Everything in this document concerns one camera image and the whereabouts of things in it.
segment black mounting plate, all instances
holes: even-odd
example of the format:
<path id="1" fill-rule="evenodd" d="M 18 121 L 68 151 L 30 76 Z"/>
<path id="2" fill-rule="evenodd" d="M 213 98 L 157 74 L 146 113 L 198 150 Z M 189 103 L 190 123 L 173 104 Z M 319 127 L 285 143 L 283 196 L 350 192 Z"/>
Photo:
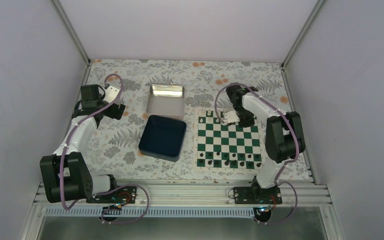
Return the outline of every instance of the black mounting plate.
<path id="1" fill-rule="evenodd" d="M 255 205 L 255 204 L 273 204 L 271 196 L 276 200 L 276 204 L 282 204 L 282 196 L 278 197 L 278 194 L 281 193 L 281 190 L 278 186 L 274 186 L 267 189 L 267 192 L 264 193 L 264 197 L 261 198 L 261 201 L 256 201 L 254 194 L 250 186 L 235 186 L 233 188 L 233 196 L 235 204 L 244 204 L 244 205 Z"/>
<path id="2" fill-rule="evenodd" d="M 119 204 L 123 203 L 127 199 L 127 194 L 122 194 L 122 193 L 128 193 L 130 194 L 130 201 L 128 201 L 128 204 L 134 204 L 135 199 L 136 199 L 136 194 L 138 190 L 135 186 L 126 186 L 123 187 L 111 194 L 108 195 L 103 195 L 103 196 L 96 196 L 95 198 L 90 197 L 86 199 L 86 203 L 88 204 Z"/>

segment dark blue box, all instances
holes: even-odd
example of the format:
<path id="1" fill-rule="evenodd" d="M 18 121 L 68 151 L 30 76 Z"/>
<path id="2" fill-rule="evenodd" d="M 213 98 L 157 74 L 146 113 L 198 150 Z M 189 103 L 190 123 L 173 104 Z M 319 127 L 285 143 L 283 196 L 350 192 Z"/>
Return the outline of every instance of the dark blue box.
<path id="1" fill-rule="evenodd" d="M 185 122 L 151 115 L 140 138 L 139 151 L 146 156 L 177 162 L 185 133 Z"/>

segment chessboard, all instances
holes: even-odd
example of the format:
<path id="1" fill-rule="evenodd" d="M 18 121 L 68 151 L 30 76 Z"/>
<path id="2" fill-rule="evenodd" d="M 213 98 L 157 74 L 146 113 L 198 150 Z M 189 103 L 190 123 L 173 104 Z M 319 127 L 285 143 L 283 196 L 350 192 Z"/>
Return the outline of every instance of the chessboard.
<path id="1" fill-rule="evenodd" d="M 219 110 L 223 118 L 225 109 Z M 197 108 L 194 123 L 194 165 L 209 172 L 259 172 L 262 168 L 260 124 L 223 125 L 213 108 Z"/>

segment floral tablecloth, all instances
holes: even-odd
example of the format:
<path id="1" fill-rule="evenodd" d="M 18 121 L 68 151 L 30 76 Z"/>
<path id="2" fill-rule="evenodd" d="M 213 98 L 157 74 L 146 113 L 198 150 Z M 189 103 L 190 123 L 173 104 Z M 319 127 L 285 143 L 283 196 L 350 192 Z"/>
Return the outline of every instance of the floral tablecloth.
<path id="1" fill-rule="evenodd" d="M 121 120 L 103 118 L 85 156 L 92 173 L 114 174 L 119 179 L 251 180 L 253 174 L 194 169 L 194 108 L 213 107 L 216 94 L 223 86 L 239 82 L 256 87 L 275 106 L 291 110 L 278 63 L 95 59 L 87 84 L 104 86 L 105 77 L 112 73 L 119 74 L 124 80 L 121 102 L 126 109 Z M 108 82 L 120 86 L 115 77 L 110 77 Z M 139 141 L 148 119 L 146 107 L 151 84 L 182 85 L 185 88 L 184 121 L 188 127 L 177 162 L 139 152 Z M 218 105 L 232 108 L 226 94 L 220 96 Z M 269 159 L 265 151 L 263 157 Z M 288 166 L 280 178 L 308 180 L 303 156 Z"/>

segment green square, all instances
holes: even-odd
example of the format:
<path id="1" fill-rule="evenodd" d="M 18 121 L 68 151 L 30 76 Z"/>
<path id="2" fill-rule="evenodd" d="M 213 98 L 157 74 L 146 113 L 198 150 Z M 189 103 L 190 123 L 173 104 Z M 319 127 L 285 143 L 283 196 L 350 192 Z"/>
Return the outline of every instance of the green square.
<path id="1" fill-rule="evenodd" d="M 229 153 L 227 153 L 227 152 L 222 152 L 222 153 L 221 153 L 221 159 L 222 159 L 222 160 L 229 160 Z"/>
<path id="2" fill-rule="evenodd" d="M 258 146 L 260 146 L 260 140 L 258 140 L 258 139 L 253 139 L 253 140 L 252 140 L 252 146 L 253 146 L 253 147 L 258 147 Z"/>
<path id="3" fill-rule="evenodd" d="M 215 168 L 221 168 L 222 167 L 222 160 L 214 160 L 213 166 Z"/>
<path id="4" fill-rule="evenodd" d="M 253 147 L 252 146 L 245 146 L 245 153 L 246 154 L 252 154 L 253 153 Z"/>
<path id="5" fill-rule="evenodd" d="M 229 131 L 229 126 L 221 125 L 221 130 L 227 132 L 227 131 Z"/>
<path id="6" fill-rule="evenodd" d="M 243 138 L 245 138 L 245 139 L 251 139 L 252 137 L 251 137 L 251 133 L 250 132 L 244 132 L 243 133 Z"/>
<path id="7" fill-rule="evenodd" d="M 221 145 L 214 145 L 214 152 L 215 153 L 220 153 L 222 151 L 222 146 Z"/>
<path id="8" fill-rule="evenodd" d="M 247 156 L 245 156 L 244 153 L 239 153 L 239 154 L 237 155 L 237 159 L 238 159 L 239 161 L 245 161 L 246 158 L 247 158 Z"/>
<path id="9" fill-rule="evenodd" d="M 221 131 L 214 131 L 213 134 L 214 134 L 214 137 L 217 137 L 217 138 L 220 138 L 222 136 Z"/>
<path id="10" fill-rule="evenodd" d="M 205 159 L 213 159 L 214 158 L 214 152 L 206 151 L 205 152 Z"/>
<path id="11" fill-rule="evenodd" d="M 221 145 L 229 145 L 229 138 L 222 137 L 221 138 Z"/>
<path id="12" fill-rule="evenodd" d="M 237 153 L 238 147 L 236 146 L 229 146 L 229 153 Z"/>
<path id="13" fill-rule="evenodd" d="M 255 162 L 261 162 L 261 155 L 260 154 L 254 154 L 254 161 Z"/>
<path id="14" fill-rule="evenodd" d="M 238 161 L 237 160 L 230 161 L 230 168 L 231 169 L 237 169 L 238 168 Z"/>
<path id="15" fill-rule="evenodd" d="M 204 152 L 205 151 L 205 144 L 198 143 L 198 151 Z"/>
<path id="16" fill-rule="evenodd" d="M 253 161 L 246 161 L 245 165 L 246 165 L 246 169 L 254 169 L 254 162 Z"/>
<path id="17" fill-rule="evenodd" d="M 196 165 L 198 167 L 205 167 L 205 160 L 204 159 L 198 159 L 198 161 L 196 161 Z"/>
<path id="18" fill-rule="evenodd" d="M 258 126 L 251 126 L 251 133 L 258 133 Z"/>
<path id="19" fill-rule="evenodd" d="M 236 139 L 236 145 L 238 146 L 245 146 L 245 140 L 242 138 L 237 138 Z"/>
<path id="20" fill-rule="evenodd" d="M 212 136 L 206 136 L 205 137 L 205 144 L 213 144 L 214 138 Z"/>

